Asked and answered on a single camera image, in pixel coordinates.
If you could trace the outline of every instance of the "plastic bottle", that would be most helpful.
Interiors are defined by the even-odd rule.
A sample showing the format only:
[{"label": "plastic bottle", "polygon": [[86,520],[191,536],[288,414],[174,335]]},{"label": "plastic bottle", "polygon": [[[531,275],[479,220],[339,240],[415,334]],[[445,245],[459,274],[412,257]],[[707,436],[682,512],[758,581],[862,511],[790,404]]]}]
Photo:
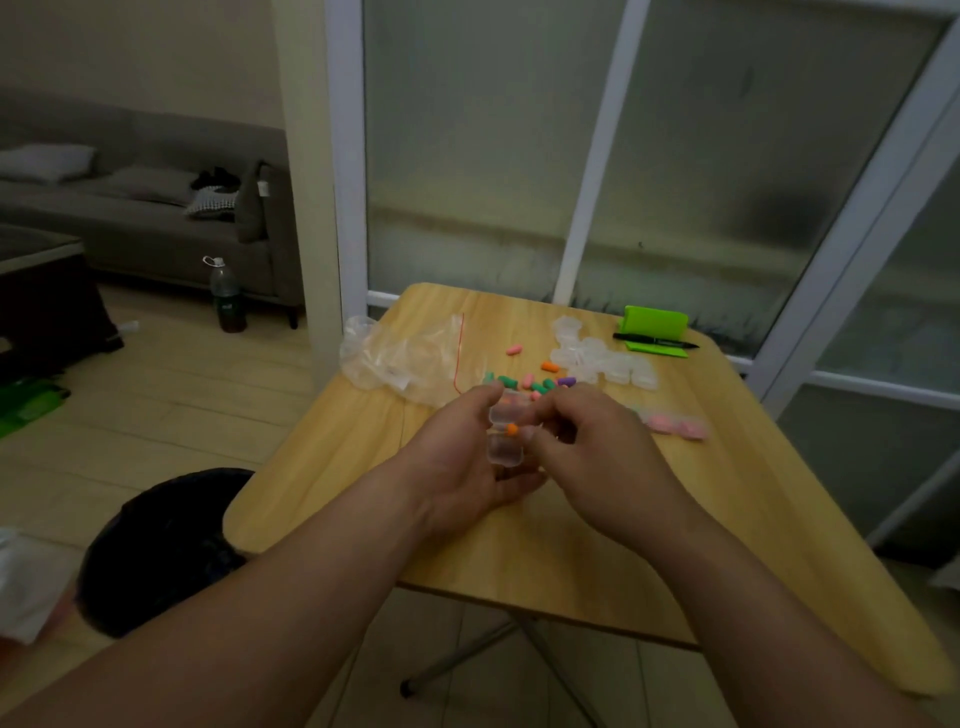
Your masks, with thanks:
[{"label": "plastic bottle", "polygon": [[213,307],[217,311],[220,328],[227,333],[244,330],[247,327],[247,314],[236,276],[221,257],[204,255],[204,263],[213,268],[210,273],[210,293],[213,294]]}]

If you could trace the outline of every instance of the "pillow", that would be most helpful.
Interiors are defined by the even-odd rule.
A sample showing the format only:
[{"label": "pillow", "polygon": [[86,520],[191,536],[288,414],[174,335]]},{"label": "pillow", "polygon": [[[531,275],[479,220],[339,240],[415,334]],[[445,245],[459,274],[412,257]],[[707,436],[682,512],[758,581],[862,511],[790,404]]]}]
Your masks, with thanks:
[{"label": "pillow", "polygon": [[183,211],[186,217],[194,220],[233,221],[233,208],[236,205],[237,191],[226,192],[227,187],[204,187],[197,190],[190,206]]},{"label": "pillow", "polygon": [[134,164],[100,180],[84,182],[84,192],[101,197],[186,207],[193,200],[190,183],[196,178],[195,172]]},{"label": "pillow", "polygon": [[96,154],[83,144],[25,144],[0,152],[0,180],[57,184],[85,177]]},{"label": "pillow", "polygon": [[238,243],[253,243],[267,236],[267,220],[263,214],[263,203],[260,202],[260,189],[257,184],[262,163],[258,161],[252,164],[240,181],[234,210]]}]

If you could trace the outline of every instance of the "red string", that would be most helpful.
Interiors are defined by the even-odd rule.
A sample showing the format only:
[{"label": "red string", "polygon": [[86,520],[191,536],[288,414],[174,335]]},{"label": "red string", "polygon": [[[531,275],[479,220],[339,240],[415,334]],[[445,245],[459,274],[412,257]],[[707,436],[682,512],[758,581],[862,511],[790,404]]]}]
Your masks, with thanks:
[{"label": "red string", "polygon": [[464,343],[464,320],[466,318],[465,314],[460,314],[460,338],[457,339],[457,366],[453,370],[453,388],[457,391],[458,395],[463,394],[457,386],[457,375],[460,373],[460,345]]}]

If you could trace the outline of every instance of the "left hand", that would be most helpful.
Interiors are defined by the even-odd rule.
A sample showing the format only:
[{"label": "left hand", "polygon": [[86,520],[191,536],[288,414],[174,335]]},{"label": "left hand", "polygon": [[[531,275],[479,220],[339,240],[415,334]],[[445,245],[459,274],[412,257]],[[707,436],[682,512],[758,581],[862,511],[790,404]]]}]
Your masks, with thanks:
[{"label": "left hand", "polygon": [[438,410],[396,458],[424,509],[426,535],[463,531],[546,480],[535,464],[503,471],[487,460],[489,410],[503,384],[474,387]]}]

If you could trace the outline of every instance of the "black pen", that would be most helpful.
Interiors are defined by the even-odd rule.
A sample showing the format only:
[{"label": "black pen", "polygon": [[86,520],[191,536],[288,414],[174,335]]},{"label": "black pen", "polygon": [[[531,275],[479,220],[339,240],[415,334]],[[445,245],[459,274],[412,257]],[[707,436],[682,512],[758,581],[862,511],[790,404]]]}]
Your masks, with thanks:
[{"label": "black pen", "polygon": [[645,336],[642,333],[615,333],[613,338],[620,341],[631,341],[634,344],[655,344],[659,347],[673,347],[674,349],[700,349],[696,344],[691,344],[688,341],[658,339],[656,336]]}]

